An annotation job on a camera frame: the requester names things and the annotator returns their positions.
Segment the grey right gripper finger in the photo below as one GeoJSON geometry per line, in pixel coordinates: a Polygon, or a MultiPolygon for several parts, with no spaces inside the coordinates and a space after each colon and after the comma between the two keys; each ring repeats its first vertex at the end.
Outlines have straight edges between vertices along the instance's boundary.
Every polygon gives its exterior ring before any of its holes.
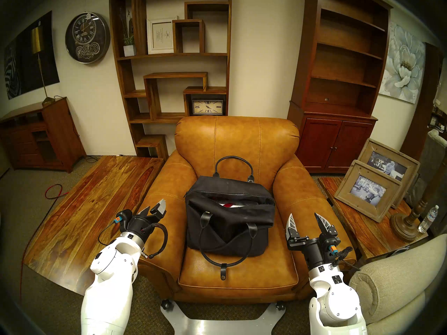
{"type": "Polygon", "coordinates": [[[286,223],[286,240],[296,240],[300,238],[297,231],[293,215],[290,214],[286,223]]]}
{"type": "Polygon", "coordinates": [[[319,229],[321,230],[321,233],[323,235],[331,235],[333,237],[337,237],[338,236],[338,232],[335,228],[334,225],[331,225],[331,223],[329,223],[328,220],[326,220],[324,217],[322,217],[321,215],[314,213],[317,224],[319,229]]]}

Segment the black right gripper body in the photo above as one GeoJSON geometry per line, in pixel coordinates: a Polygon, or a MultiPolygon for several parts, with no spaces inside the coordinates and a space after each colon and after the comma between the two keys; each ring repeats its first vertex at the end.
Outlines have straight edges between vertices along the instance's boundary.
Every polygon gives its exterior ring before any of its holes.
{"type": "Polygon", "coordinates": [[[341,243],[338,237],[321,234],[318,238],[292,236],[287,238],[290,251],[300,251],[304,255],[308,269],[333,263],[336,259],[337,246],[341,243]]]}

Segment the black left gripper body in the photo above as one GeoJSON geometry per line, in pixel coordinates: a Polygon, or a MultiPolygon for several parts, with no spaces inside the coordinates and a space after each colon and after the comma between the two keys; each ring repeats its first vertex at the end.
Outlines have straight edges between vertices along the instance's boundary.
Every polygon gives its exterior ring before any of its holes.
{"type": "Polygon", "coordinates": [[[137,235],[142,241],[147,241],[154,231],[153,223],[158,223],[159,219],[155,215],[143,216],[134,215],[126,226],[126,231],[137,235]]]}

